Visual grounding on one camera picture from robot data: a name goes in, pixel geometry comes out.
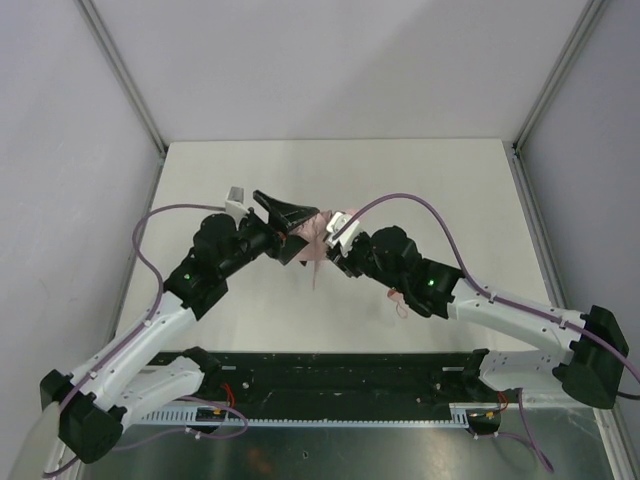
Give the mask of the pink folding umbrella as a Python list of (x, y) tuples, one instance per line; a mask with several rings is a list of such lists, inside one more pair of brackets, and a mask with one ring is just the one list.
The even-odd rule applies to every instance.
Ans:
[[(316, 280), (321, 265), (327, 260), (327, 246), (324, 237), (327, 234), (327, 226), (334, 216), (331, 210), (320, 211), (302, 226), (298, 227), (293, 235), (307, 241), (307, 245), (294, 257), (301, 265), (313, 264), (312, 289), (316, 288)], [(397, 290), (391, 288), (387, 291), (387, 298), (395, 304), (396, 315), (406, 319), (409, 315), (404, 297)]]

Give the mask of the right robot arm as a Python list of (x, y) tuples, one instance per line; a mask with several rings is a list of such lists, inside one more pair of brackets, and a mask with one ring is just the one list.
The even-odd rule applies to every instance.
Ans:
[(357, 226), (344, 234), (330, 227), (325, 242), (328, 258), (347, 276), (381, 283), (418, 315), (480, 325), (530, 345), (524, 352), (474, 353), (471, 371), (487, 387), (560, 388), (587, 406), (614, 406), (629, 347), (608, 309), (554, 308), (480, 285), (458, 268), (423, 257), (397, 226), (373, 235)]

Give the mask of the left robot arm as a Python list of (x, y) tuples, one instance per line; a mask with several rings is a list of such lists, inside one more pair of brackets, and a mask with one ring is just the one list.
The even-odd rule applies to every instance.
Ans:
[(240, 188), (230, 190), (224, 206), (204, 206), (207, 215), (185, 258), (168, 277), (156, 277), (157, 293), (142, 316), (72, 372), (53, 370), (41, 381), (42, 404), (58, 403), (58, 437), (79, 461), (96, 462), (132, 424), (196, 394), (218, 367), (199, 347), (152, 373), (142, 370), (222, 299), (229, 277), (261, 255), (287, 264), (307, 246), (296, 231), (319, 209), (261, 191), (253, 198), (266, 219), (243, 205)]

